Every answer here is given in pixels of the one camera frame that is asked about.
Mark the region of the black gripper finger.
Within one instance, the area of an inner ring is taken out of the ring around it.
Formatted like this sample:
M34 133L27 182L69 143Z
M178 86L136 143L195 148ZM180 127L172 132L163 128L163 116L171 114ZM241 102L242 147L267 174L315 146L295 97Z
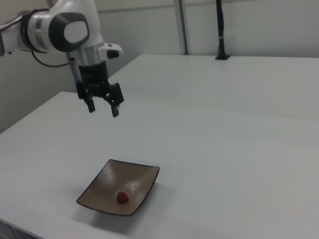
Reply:
M95 111L95 105L93 102L93 94L91 90L87 89L83 82L76 82L76 90L78 98L83 100L88 107L90 113Z
M120 104L124 101L119 83L109 84L107 92L102 98L110 104L113 117L117 117L119 115Z

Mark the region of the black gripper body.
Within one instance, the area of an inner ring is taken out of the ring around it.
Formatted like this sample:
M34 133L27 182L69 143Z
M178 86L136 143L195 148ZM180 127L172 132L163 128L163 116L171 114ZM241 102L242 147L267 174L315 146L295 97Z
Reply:
M90 66L79 66L82 82L87 92L103 98L108 94L108 71L105 61Z

